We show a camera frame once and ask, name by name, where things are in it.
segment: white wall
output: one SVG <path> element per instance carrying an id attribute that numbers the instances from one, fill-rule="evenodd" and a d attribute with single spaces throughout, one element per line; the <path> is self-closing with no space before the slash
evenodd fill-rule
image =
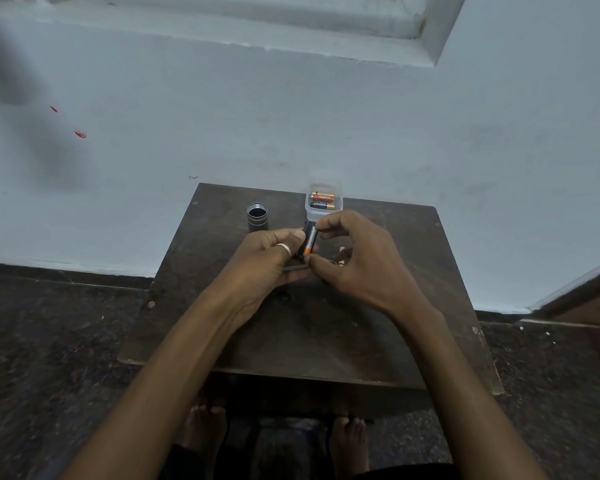
<path id="1" fill-rule="evenodd" d="M 198 182 L 302 191 L 319 166 L 346 196 L 435 205 L 476 308 L 600 266 L 600 0 L 466 0 L 433 69 L 3 29 L 47 92 L 0 104 L 0 262 L 149 276 Z M 19 143 L 30 124 L 82 181 L 31 166 L 48 141 Z"/>

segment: black cylinder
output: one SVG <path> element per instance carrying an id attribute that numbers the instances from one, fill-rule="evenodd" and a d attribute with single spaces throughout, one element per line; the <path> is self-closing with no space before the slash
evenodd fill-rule
<path id="1" fill-rule="evenodd" d="M 252 203 L 247 207 L 249 232 L 269 230 L 269 211 L 263 203 Z"/>

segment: hand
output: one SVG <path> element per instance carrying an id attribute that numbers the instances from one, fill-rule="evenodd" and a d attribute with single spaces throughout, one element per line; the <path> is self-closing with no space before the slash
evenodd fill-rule
<path id="1" fill-rule="evenodd" d="M 344 266 L 316 254 L 307 256 L 316 276 L 392 319 L 414 308 L 431 307 L 385 229 L 352 210 L 329 214 L 315 227 L 323 239 L 348 235 L 353 242 L 352 248 L 333 257 L 334 262 L 349 259 Z"/>
<path id="2" fill-rule="evenodd" d="M 304 231 L 278 229 L 248 234 L 205 290 L 207 294 L 218 295 L 232 307 L 234 331 L 247 323 L 273 288 L 311 275 L 309 268 L 282 271 L 289 253 L 284 247 L 277 246 L 280 242 L 288 245 L 293 256 L 304 242 Z"/>

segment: granite floor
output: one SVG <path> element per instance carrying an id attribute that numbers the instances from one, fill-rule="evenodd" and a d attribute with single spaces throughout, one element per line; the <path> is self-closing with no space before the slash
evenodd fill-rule
<path id="1" fill-rule="evenodd" d="M 138 370 L 116 355 L 145 293 L 0 276 L 0 479 L 55 478 L 116 402 Z M 507 391 L 498 401 L 549 475 L 600 479 L 600 357 L 586 332 L 483 327 Z M 240 421 L 228 439 L 248 430 Z M 261 421 L 250 476 L 324 477 L 324 429 L 279 426 Z M 376 421 L 370 460 L 451 458 L 435 413 L 420 411 Z"/>

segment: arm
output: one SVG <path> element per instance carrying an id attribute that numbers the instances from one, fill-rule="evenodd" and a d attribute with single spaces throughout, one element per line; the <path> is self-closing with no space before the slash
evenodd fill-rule
<path id="1" fill-rule="evenodd" d="M 357 212 L 330 214 L 316 224 L 323 238 L 349 235 L 336 266 L 317 255 L 313 272 L 396 325 L 418 364 L 464 479 L 546 479 L 494 398 L 484 389 L 448 329 L 404 265 L 391 235 Z"/>
<path id="2" fill-rule="evenodd" d="M 178 320 L 62 479 L 157 478 L 178 428 L 225 343 L 276 286 L 307 275 L 283 273 L 301 230 L 249 234 L 215 281 Z"/>

